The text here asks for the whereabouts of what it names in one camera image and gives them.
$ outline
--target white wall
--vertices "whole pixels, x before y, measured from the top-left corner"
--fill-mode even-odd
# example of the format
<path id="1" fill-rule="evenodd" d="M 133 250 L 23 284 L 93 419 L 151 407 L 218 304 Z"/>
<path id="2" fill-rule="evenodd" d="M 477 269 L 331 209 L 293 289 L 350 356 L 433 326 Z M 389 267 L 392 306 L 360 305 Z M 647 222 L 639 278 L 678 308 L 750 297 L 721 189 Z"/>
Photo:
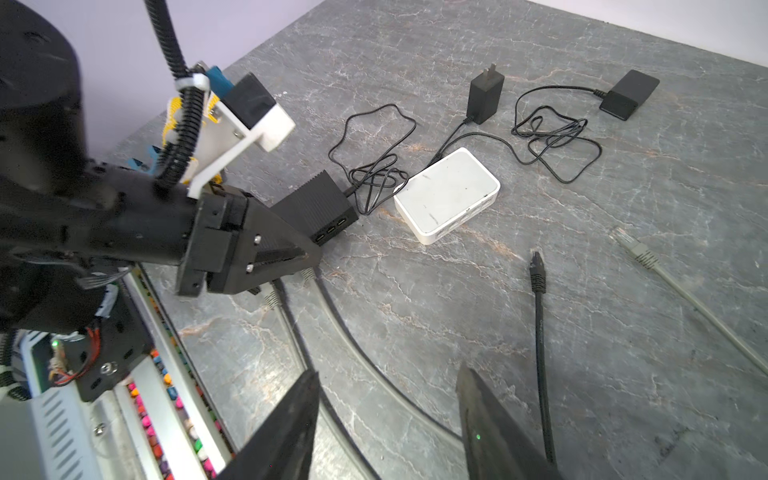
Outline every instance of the white wall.
<path id="1" fill-rule="evenodd" d="M 321 1 L 167 3 L 187 64 L 203 60 L 223 68 Z M 104 156 L 165 109 L 174 94 L 173 78 L 142 0 L 21 2 L 58 28 L 78 55 L 88 153 L 93 158 Z"/>
<path id="2" fill-rule="evenodd" d="M 768 0 L 532 0 L 768 67 Z"/>

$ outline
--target marble surface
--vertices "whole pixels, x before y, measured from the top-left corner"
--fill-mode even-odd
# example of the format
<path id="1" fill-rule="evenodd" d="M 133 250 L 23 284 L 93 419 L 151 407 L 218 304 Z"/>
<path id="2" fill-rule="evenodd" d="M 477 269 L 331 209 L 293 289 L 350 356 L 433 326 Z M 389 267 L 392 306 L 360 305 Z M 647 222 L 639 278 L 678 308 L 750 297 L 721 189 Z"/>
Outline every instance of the marble surface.
<path id="1" fill-rule="evenodd" d="M 630 68 L 660 85 L 626 122 L 589 94 L 531 96 L 529 109 L 549 103 L 588 117 L 588 136 L 604 146 L 573 184 L 470 139 L 462 145 L 502 184 L 485 212 L 424 247 L 390 201 L 325 245 L 319 274 L 346 325 L 456 432 L 455 379 L 467 362 L 541 447 L 528 280 L 538 249 L 565 478 L 768 478 L 768 379 L 607 235 L 619 225 L 642 239 L 768 354 L 768 69 L 521 0 L 326 0 L 227 69 L 231 78 L 255 72 L 297 123 L 277 151 L 252 147 L 233 162 L 230 182 L 268 204 L 322 169 L 342 185 L 326 152 L 345 117 L 388 102 L 419 122 L 399 149 L 415 173 L 463 118 L 468 83 L 491 62 L 507 75 L 501 104 L 474 129 L 505 138 L 529 88 L 608 90 Z M 150 122 L 111 160 L 143 156 L 160 125 Z M 391 111 L 360 119 L 337 157 L 363 164 L 408 127 Z M 569 175 L 590 154 L 566 148 L 551 159 Z M 274 312 L 249 293 L 177 298 L 173 267 L 146 268 L 242 445 L 298 376 Z M 284 280 L 322 383 L 382 478 L 466 478 L 463 454 L 388 398 L 302 281 Z M 322 422 L 312 478 L 357 478 Z"/>

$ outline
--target ethernet cable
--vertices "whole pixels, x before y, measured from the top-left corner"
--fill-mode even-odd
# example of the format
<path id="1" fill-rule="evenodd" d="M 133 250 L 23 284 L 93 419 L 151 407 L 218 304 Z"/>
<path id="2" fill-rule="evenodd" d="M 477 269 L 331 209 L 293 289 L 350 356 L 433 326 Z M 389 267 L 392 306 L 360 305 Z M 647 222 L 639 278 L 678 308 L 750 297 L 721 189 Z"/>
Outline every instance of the ethernet cable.
<path id="1" fill-rule="evenodd" d="M 333 327 L 336 329 L 338 334 L 341 336 L 342 340 L 344 340 L 344 343 L 346 344 L 346 346 L 349 348 L 349 351 L 352 352 L 352 354 L 355 356 L 358 362 L 363 367 L 365 367 L 368 373 L 370 373 L 371 376 L 373 376 L 373 378 L 376 379 L 376 381 L 384 388 L 384 390 L 387 391 L 388 394 L 391 395 L 391 397 L 394 398 L 394 400 L 397 401 L 397 403 L 399 403 L 406 410 L 408 410 L 408 412 L 410 412 L 411 415 L 416 417 L 416 419 L 418 419 L 421 423 L 423 423 L 427 428 L 431 429 L 434 433 L 442 437 L 448 443 L 450 443 L 457 449 L 463 451 L 464 443 L 461 437 L 456 435 L 452 430 L 448 429 L 448 427 L 444 426 L 442 423 L 438 422 L 437 420 L 429 416 L 428 413 L 422 410 L 418 405 L 412 402 L 408 397 L 403 395 L 403 393 L 400 392 L 397 389 L 397 387 L 394 386 L 392 382 L 390 382 L 389 379 L 387 379 L 384 376 L 384 374 L 379 371 L 378 368 L 376 368 L 376 365 L 374 365 L 373 362 L 371 362 L 371 360 L 363 352 L 363 350 L 360 349 L 359 345 L 357 345 L 355 340 L 346 331 L 346 329 L 344 328 L 344 325 L 342 325 L 341 323 L 341 320 L 339 320 L 339 317 L 336 316 L 336 313 L 331 308 L 329 301 L 325 296 L 325 293 L 323 293 L 323 290 L 320 288 L 319 279 L 315 274 L 315 270 L 312 268 L 308 268 L 306 270 L 302 270 L 301 274 L 304 277 L 304 280 L 308 283 L 310 290 L 312 290 L 312 293 L 314 293 L 317 299 L 319 300 L 320 305 L 323 308 L 323 311 L 325 312 L 326 316 L 328 316 L 328 318 L 330 319 L 331 323 L 333 324 Z"/>
<path id="2" fill-rule="evenodd" d="M 293 361 L 302 369 L 307 370 L 310 367 L 309 360 L 304 356 L 304 351 L 301 349 L 299 336 L 296 330 L 288 320 L 283 300 L 275 289 L 272 283 L 265 283 L 261 286 L 261 290 L 264 292 L 266 304 L 270 306 L 272 310 L 277 313 L 277 317 L 280 319 L 280 325 L 283 326 L 288 338 L 290 339 L 290 352 L 293 356 Z M 323 421 L 328 425 L 336 441 L 341 446 L 342 450 L 346 453 L 347 458 L 355 465 L 357 471 L 365 480 L 379 480 L 379 476 L 373 470 L 373 467 L 368 463 L 365 457 L 362 456 L 360 450 L 355 447 L 349 437 L 342 430 L 342 426 L 333 418 L 331 412 L 326 406 L 328 401 L 324 390 L 320 390 L 322 396 L 320 401 L 320 415 L 323 417 Z"/>
<path id="3" fill-rule="evenodd" d="M 744 342 L 744 340 L 739 337 L 728 325 L 721 322 L 720 319 L 715 316 L 714 312 L 707 308 L 707 306 L 704 305 L 701 300 L 686 290 L 673 276 L 670 275 L 669 272 L 667 272 L 661 265 L 659 265 L 659 258 L 655 253 L 650 251 L 648 245 L 634 239 L 619 227 L 614 228 L 610 235 L 611 238 L 616 240 L 621 246 L 627 249 L 627 251 L 634 257 L 634 259 L 640 263 L 640 265 L 658 273 L 659 276 L 664 279 L 665 282 L 669 283 L 669 285 L 676 292 L 678 292 L 684 299 L 691 302 L 694 305 L 694 308 L 698 310 L 702 315 L 704 315 L 712 323 L 712 325 L 714 325 L 715 328 L 717 328 L 720 333 L 722 333 L 723 336 L 725 336 L 733 344 L 733 346 L 735 346 L 746 358 L 748 358 L 749 361 L 754 363 L 757 368 L 762 370 L 763 373 L 768 375 L 768 362 L 766 362 L 763 357 L 755 352 L 752 347 L 747 345 L 746 342 Z"/>

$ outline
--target screw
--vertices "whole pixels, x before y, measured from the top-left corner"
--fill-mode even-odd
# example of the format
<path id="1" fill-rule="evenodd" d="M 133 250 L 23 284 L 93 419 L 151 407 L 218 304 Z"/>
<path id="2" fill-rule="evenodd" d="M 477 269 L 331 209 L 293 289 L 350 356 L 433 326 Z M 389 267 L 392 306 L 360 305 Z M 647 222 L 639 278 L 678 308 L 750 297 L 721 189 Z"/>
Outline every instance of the screw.
<path id="1" fill-rule="evenodd" d="M 101 372 L 102 375 L 112 375 L 113 373 L 117 372 L 117 370 L 118 365 L 116 362 L 107 362 L 101 366 L 99 372 Z"/>

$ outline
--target gray ethernet cable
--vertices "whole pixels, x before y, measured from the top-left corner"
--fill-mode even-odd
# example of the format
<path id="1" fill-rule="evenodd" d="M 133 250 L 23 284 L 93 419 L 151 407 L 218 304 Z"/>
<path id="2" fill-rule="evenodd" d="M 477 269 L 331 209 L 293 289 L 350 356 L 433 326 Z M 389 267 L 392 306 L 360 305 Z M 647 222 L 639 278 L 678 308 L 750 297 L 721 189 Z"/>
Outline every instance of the gray ethernet cable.
<path id="1" fill-rule="evenodd" d="M 730 329 L 728 325 L 721 322 L 720 319 L 715 316 L 712 310 L 708 309 L 706 305 L 701 303 L 701 300 L 686 290 L 682 285 L 680 285 L 679 282 L 677 282 L 673 276 L 670 275 L 669 272 L 660 266 L 659 258 L 655 253 L 650 251 L 648 245 L 632 238 L 627 234 L 627 232 L 623 231 L 619 227 L 616 227 L 611 231 L 611 238 L 626 248 L 632 257 L 640 263 L 640 265 L 658 273 L 659 276 L 664 279 L 665 282 L 669 283 L 669 285 L 676 292 L 678 292 L 684 299 L 691 302 L 694 305 L 694 308 L 698 310 L 702 315 L 704 315 L 712 323 L 712 325 L 714 325 L 715 328 L 717 328 L 720 333 L 722 333 L 733 344 L 733 346 L 738 348 L 739 351 L 752 363 L 754 363 L 757 368 L 763 370 L 763 373 L 768 375 L 768 362 L 766 362 L 763 357 L 755 352 L 752 347 L 747 345 L 744 340 L 741 339 L 741 337 L 739 337 L 733 330 Z"/>

